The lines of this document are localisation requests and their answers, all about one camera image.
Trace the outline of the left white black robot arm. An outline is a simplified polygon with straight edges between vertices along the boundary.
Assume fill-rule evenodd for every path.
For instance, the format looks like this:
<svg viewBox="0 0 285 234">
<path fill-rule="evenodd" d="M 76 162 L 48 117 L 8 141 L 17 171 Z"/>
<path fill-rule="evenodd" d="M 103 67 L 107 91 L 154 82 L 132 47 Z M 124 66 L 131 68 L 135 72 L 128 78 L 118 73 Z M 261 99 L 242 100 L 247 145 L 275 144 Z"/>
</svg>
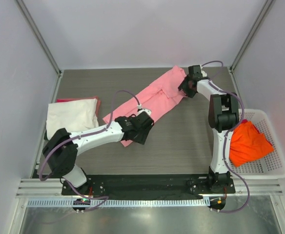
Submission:
<svg viewBox="0 0 285 234">
<path fill-rule="evenodd" d="M 76 165 L 80 154 L 112 142 L 132 141 L 145 144 L 154 126 L 151 111 L 139 109 L 137 114 L 117 117 L 114 121 L 87 131 L 68 132 L 65 128 L 57 130 L 42 150 L 51 175 L 65 179 L 62 194 L 86 195 L 92 188 L 91 181 L 84 170 Z"/>
</svg>

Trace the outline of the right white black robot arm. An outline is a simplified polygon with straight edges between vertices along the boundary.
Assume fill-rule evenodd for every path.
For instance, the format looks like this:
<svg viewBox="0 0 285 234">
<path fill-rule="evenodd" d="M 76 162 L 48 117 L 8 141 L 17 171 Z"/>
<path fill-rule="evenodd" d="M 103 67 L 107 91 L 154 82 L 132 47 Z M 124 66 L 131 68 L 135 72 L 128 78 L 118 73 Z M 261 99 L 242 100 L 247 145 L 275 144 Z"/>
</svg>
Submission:
<svg viewBox="0 0 285 234">
<path fill-rule="evenodd" d="M 232 130 L 239 123 L 235 93 L 222 90 L 207 76 L 202 66 L 188 67 L 188 75 L 178 87 L 186 97 L 203 95 L 209 101 L 208 124 L 213 131 L 213 154 L 206 178 L 190 179 L 192 194 L 233 194 L 235 188 L 228 165 Z"/>
</svg>

